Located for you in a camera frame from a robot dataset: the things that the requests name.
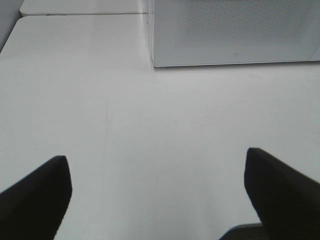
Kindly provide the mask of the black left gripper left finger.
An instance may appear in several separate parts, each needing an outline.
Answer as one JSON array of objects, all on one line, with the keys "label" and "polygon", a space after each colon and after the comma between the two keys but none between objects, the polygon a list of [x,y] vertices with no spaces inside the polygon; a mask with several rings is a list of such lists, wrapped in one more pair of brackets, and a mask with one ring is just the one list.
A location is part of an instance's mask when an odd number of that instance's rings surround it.
[{"label": "black left gripper left finger", "polygon": [[0,194],[2,240],[53,240],[72,197],[68,160],[51,158]]}]

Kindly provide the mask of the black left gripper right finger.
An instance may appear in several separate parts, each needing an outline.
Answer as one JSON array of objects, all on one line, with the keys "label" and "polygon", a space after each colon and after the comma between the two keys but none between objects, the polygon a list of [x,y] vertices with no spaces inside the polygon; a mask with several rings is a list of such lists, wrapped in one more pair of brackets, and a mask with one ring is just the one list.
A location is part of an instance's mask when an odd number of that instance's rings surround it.
[{"label": "black left gripper right finger", "polygon": [[246,153],[244,187],[271,240],[320,238],[320,184],[261,148]]}]

